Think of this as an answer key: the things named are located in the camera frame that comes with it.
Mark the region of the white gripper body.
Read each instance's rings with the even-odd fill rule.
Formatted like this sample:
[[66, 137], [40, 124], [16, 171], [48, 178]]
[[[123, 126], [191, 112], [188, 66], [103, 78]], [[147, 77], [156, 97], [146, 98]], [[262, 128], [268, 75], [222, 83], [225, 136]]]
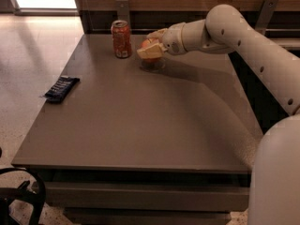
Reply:
[[166, 47], [167, 52], [171, 55], [181, 55], [186, 53], [182, 39], [182, 31], [184, 26], [184, 22], [177, 23], [169, 27], [163, 33], [162, 44]]

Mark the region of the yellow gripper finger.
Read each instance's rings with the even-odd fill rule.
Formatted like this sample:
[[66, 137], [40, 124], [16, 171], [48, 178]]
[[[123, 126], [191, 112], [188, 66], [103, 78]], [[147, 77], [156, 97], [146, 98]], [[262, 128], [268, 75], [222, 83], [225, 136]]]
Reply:
[[149, 33], [146, 37], [148, 39], [152, 38], [152, 39], [158, 39], [159, 41], [161, 41], [163, 38], [163, 35], [166, 33], [166, 31], [167, 31], [167, 28], [159, 29], [157, 31]]
[[166, 51], [167, 51], [166, 47], [158, 40], [154, 40], [154, 41], [145, 40], [142, 43], [141, 48], [137, 50], [137, 54], [143, 60], [159, 59], [164, 55]]

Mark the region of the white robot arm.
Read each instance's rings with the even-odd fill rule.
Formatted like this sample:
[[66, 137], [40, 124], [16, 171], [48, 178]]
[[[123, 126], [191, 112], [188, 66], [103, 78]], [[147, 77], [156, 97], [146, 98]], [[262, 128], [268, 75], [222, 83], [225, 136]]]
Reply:
[[205, 19], [147, 35], [143, 60], [165, 53], [238, 53], [288, 116], [263, 135], [254, 158], [247, 225], [300, 225], [300, 59], [254, 30], [230, 5]]

